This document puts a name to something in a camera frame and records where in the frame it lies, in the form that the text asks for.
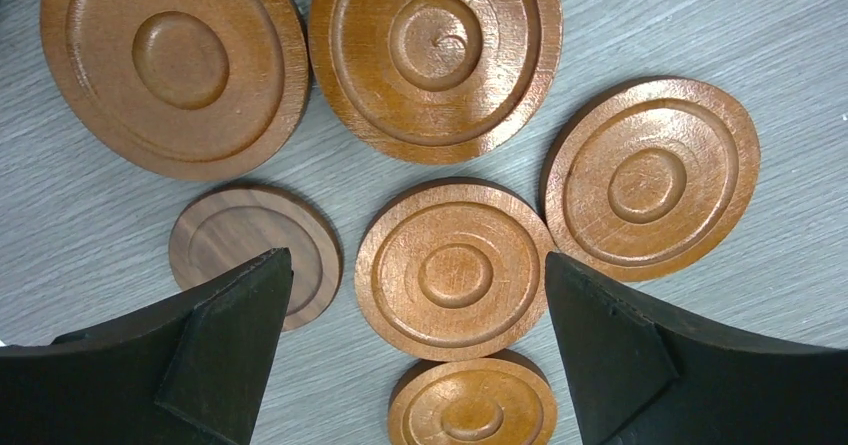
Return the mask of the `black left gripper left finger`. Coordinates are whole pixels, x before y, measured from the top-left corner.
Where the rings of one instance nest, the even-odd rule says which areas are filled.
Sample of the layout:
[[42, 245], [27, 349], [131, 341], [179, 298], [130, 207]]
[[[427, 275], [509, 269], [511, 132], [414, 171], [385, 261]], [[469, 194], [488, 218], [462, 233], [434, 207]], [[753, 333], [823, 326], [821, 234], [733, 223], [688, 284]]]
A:
[[271, 249], [44, 346], [1, 350], [5, 444], [247, 444], [293, 283]]

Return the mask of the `matte brown wooden coaster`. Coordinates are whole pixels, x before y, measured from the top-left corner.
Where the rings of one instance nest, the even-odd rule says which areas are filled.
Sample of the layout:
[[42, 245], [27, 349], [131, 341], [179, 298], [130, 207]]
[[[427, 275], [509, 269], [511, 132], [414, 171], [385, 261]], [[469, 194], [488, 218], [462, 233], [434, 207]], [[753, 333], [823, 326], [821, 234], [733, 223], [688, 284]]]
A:
[[293, 0], [41, 0], [40, 28], [74, 114], [163, 176], [212, 181], [255, 169], [308, 101]]

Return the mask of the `light brown wooden coaster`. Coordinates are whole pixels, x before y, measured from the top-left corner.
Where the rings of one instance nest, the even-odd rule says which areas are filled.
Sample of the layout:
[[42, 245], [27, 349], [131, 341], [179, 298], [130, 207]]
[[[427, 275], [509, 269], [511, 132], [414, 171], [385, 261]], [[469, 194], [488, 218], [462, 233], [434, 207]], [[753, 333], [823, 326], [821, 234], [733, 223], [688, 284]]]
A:
[[709, 83], [648, 76], [589, 100], [545, 158], [539, 199], [557, 248], [623, 282], [679, 271], [737, 225], [761, 161], [743, 104]]

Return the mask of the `small orange-brown coaster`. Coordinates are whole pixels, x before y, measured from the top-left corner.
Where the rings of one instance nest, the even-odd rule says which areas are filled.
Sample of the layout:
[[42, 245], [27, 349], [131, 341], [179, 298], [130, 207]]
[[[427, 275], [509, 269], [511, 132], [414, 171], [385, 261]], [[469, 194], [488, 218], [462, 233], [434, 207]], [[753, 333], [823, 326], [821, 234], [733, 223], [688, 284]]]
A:
[[547, 444], [557, 420], [542, 370], [503, 350], [410, 367], [392, 391], [387, 429], [392, 444]]

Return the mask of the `orange-brown wooden coaster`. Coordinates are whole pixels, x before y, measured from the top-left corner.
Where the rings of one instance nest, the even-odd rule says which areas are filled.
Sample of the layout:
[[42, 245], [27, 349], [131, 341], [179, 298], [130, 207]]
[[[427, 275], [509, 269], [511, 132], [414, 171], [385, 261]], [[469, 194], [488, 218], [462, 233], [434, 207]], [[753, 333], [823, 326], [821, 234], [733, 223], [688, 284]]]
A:
[[354, 290], [388, 344], [421, 359], [459, 361], [503, 350], [547, 310], [540, 216], [486, 181], [436, 180], [386, 204], [360, 244]]

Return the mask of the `glossy brown wooden coaster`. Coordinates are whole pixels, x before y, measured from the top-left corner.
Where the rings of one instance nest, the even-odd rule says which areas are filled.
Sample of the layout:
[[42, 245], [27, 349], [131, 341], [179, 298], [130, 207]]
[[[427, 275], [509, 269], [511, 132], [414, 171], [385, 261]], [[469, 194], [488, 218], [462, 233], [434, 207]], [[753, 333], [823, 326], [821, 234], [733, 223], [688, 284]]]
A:
[[310, 58], [357, 138], [453, 164], [502, 145], [540, 108], [563, 19], [561, 0], [312, 0]]

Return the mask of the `dark walnut small coaster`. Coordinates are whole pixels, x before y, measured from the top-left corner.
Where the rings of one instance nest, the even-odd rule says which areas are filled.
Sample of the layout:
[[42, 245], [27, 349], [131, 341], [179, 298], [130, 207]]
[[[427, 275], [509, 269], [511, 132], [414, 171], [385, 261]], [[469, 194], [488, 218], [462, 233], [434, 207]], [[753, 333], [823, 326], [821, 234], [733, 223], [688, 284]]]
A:
[[168, 256], [177, 285], [187, 290], [272, 248], [287, 249], [293, 283], [283, 329], [305, 326], [334, 301], [343, 254], [329, 220], [283, 188], [250, 184], [210, 191], [177, 218]]

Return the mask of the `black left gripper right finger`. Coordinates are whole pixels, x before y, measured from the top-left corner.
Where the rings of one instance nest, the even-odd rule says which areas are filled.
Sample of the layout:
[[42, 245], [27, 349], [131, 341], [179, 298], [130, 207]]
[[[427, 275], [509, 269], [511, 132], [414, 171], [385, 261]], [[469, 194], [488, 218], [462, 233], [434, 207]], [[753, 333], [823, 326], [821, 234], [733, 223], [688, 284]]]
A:
[[731, 327], [559, 253], [545, 291], [586, 444], [843, 444], [847, 353]]

